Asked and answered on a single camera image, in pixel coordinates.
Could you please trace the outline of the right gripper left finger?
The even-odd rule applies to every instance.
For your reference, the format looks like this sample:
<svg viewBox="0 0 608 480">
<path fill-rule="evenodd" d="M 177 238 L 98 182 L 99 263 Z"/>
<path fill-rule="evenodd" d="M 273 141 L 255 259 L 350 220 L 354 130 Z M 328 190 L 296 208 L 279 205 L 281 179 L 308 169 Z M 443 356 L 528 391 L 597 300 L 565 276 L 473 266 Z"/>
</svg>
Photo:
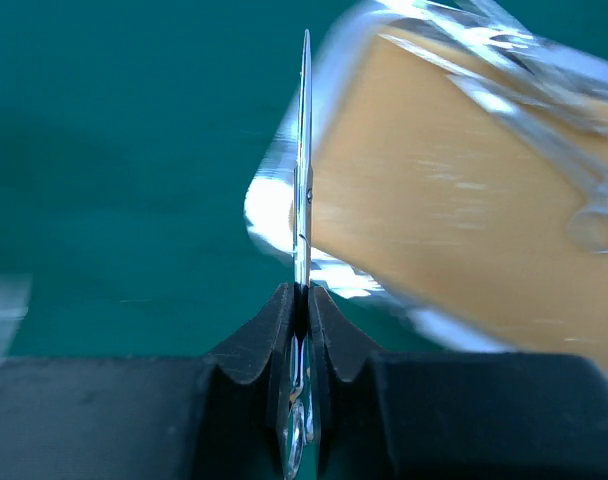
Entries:
<svg viewBox="0 0 608 480">
<path fill-rule="evenodd" d="M 0 479 L 290 479 L 293 289 L 202 356 L 0 362 Z"/>
</svg>

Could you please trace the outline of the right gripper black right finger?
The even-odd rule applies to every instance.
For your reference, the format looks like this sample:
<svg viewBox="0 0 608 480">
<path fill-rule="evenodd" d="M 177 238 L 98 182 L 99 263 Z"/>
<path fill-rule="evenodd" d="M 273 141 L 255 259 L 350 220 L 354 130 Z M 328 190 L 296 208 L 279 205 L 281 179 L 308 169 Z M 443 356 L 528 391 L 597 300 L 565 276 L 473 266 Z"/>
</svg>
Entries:
<svg viewBox="0 0 608 480">
<path fill-rule="evenodd" d="M 608 479 L 608 379 L 550 353 L 390 352 L 309 295 L 322 479 Z"/>
</svg>

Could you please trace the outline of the metal tray yellow liner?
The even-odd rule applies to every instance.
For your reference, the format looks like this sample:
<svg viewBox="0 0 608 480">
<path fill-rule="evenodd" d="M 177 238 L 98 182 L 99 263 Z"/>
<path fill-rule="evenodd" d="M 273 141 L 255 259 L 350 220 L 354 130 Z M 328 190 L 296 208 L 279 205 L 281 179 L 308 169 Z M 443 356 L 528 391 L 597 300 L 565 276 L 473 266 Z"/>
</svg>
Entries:
<svg viewBox="0 0 608 480">
<path fill-rule="evenodd" d="M 567 235 L 584 193 L 411 41 L 531 99 L 608 164 L 608 61 L 538 37 L 492 1 L 363 1 L 312 57 L 311 277 L 388 303 L 451 349 L 573 353 L 608 373 L 608 254 Z M 250 183 L 248 231 L 293 247 L 296 106 Z"/>
</svg>

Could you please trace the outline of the green surgical cloth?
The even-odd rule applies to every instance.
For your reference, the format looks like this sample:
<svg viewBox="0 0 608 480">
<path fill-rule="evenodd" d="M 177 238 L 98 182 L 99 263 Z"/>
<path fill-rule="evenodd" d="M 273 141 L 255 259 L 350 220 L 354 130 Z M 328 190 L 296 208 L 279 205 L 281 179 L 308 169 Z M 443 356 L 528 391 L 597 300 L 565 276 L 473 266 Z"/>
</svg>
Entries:
<svg viewBox="0 0 608 480">
<path fill-rule="evenodd" d="M 281 285 L 248 188 L 298 109 L 302 1 L 0 1 L 0 362 L 202 356 Z M 390 352 L 451 349 L 391 305 L 309 295 Z"/>
</svg>

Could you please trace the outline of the silver needle holder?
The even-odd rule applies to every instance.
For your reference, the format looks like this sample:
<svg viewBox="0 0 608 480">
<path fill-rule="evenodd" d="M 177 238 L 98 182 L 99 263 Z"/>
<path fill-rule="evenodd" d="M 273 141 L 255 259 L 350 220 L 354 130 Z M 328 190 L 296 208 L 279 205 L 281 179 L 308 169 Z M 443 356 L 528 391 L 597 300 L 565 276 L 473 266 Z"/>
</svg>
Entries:
<svg viewBox="0 0 608 480">
<path fill-rule="evenodd" d="M 519 105 L 554 111 L 478 73 L 451 62 L 409 40 L 390 34 L 383 39 L 449 73 L 449 80 L 465 95 L 524 142 L 539 151 L 555 168 L 582 191 L 586 203 L 569 219 L 567 235 L 583 249 L 608 254 L 608 164 L 563 137 Z"/>
</svg>

